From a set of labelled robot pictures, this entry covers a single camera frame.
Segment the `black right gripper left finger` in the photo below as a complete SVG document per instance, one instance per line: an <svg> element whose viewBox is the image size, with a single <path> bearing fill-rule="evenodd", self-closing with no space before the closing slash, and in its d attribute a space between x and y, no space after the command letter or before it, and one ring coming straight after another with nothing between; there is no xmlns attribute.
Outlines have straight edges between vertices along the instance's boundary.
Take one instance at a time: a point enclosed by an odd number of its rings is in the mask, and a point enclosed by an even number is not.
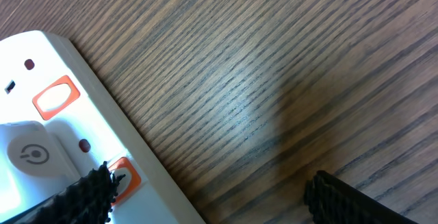
<svg viewBox="0 0 438 224"><path fill-rule="evenodd" d="M38 205L8 219L13 224L106 224L125 177L109 171L107 162L97 170Z"/></svg>

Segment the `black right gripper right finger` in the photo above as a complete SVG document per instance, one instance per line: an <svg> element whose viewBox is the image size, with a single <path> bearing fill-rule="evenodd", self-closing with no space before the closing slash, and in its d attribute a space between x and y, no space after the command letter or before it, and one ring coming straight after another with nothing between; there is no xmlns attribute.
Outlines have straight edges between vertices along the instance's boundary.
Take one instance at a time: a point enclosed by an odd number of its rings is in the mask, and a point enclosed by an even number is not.
<svg viewBox="0 0 438 224"><path fill-rule="evenodd" d="M306 182L303 202L315 224L416 224L326 171Z"/></svg>

